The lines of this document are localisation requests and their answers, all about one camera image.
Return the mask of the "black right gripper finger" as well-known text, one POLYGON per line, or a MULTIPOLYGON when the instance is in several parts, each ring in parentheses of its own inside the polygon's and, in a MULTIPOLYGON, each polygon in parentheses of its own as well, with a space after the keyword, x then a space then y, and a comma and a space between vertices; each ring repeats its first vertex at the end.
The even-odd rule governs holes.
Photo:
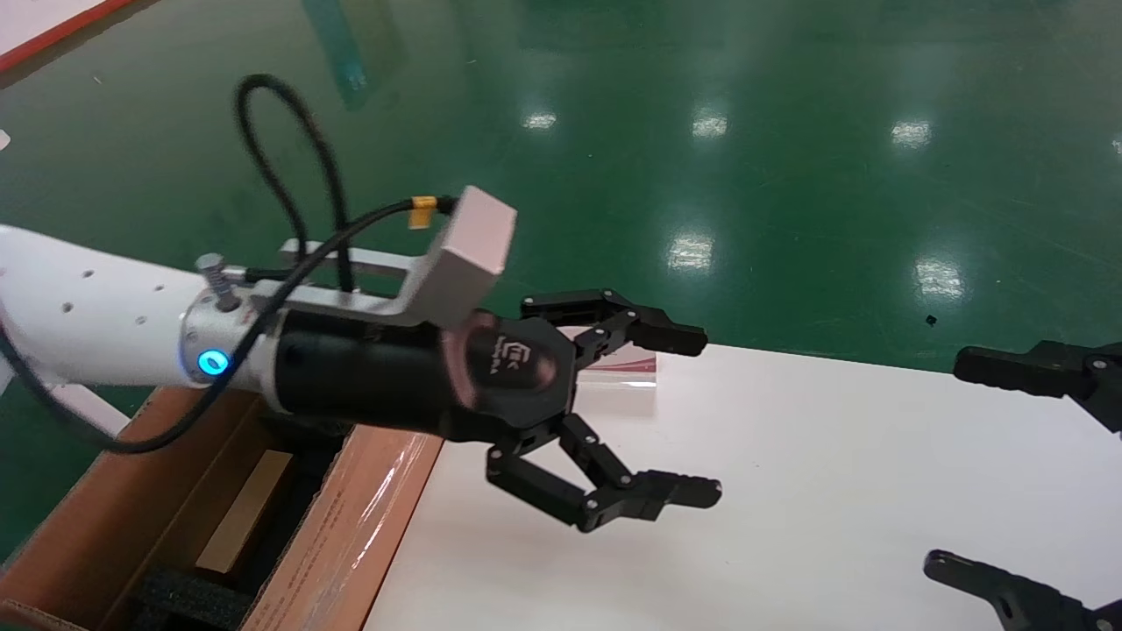
POLYGON ((1083 605, 1050 585, 941 549, 926 555, 923 574, 946 587, 985 600, 1005 630, 1119 630, 1121 600, 1083 605))
POLYGON ((1026 354, 962 348, 953 375, 962 382, 1038 397, 1070 397, 1111 435, 1121 431, 1121 344, 1086 347, 1040 341, 1026 354))

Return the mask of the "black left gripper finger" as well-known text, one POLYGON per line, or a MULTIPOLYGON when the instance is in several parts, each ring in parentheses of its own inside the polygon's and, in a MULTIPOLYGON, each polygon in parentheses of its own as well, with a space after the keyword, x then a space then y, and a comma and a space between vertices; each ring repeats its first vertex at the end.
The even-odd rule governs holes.
POLYGON ((487 481, 548 516, 589 534, 613 520, 656 521, 663 507, 714 507, 721 482, 668 470, 629 470, 576 413, 543 429, 495 443, 487 454, 487 481), (583 491, 528 461, 526 454, 557 441, 594 488, 583 491))
POLYGON ((675 323, 664 310, 640 305, 614 290, 579 290, 522 299, 522 320, 545 321, 555 331, 532 337, 519 353, 521 377, 561 377, 594 366, 624 346, 697 357, 709 342, 705 329, 675 323))

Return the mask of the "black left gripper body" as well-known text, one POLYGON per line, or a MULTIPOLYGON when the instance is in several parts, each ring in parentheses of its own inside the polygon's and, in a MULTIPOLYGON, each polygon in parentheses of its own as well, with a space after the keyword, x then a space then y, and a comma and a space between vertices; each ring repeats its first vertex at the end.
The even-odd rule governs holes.
POLYGON ((457 443, 543 441, 572 411, 574 344, 541 318, 485 310, 442 329, 291 318, 268 394, 301 418, 440 436, 457 443))

